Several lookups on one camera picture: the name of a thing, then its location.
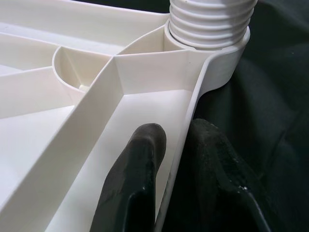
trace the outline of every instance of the white plastic part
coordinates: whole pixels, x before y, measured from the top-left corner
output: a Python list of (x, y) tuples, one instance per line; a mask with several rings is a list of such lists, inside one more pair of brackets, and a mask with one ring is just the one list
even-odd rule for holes
[(170, 34), (168, 17), (0, 1), (1, 231), (89, 231), (107, 173), (150, 122), (167, 135), (156, 178), (161, 231), (197, 100), (230, 79), (250, 36), (245, 27), (232, 46), (196, 50)]
[(257, 0), (170, 0), (172, 36), (196, 49), (222, 49), (246, 33)]

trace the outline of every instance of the ribbed plastic cylinder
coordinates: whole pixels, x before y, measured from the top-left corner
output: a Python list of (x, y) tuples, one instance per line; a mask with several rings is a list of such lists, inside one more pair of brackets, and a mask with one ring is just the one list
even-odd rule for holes
[(246, 33), (257, 0), (170, 0), (169, 31), (179, 42), (219, 50)]

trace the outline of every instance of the white plastic tray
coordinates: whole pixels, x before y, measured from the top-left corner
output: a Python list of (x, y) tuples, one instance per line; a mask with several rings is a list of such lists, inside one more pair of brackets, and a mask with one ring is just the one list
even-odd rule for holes
[(0, 1), (0, 228), (89, 231), (105, 177), (133, 131), (158, 123), (163, 225), (198, 97), (221, 87), (247, 43), (197, 51), (169, 15), (68, 0)]

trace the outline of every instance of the dark cloth background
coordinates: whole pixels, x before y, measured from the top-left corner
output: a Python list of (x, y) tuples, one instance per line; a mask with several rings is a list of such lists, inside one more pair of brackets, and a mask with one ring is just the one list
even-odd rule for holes
[[(85, 0), (166, 13), (167, 0)], [(251, 39), (232, 79), (204, 94), (194, 118), (225, 133), (255, 172), (289, 232), (309, 232), (309, 0), (260, 0)], [(185, 151), (163, 231), (200, 231), (197, 198)], [(231, 199), (221, 199), (230, 225), (253, 223)]]

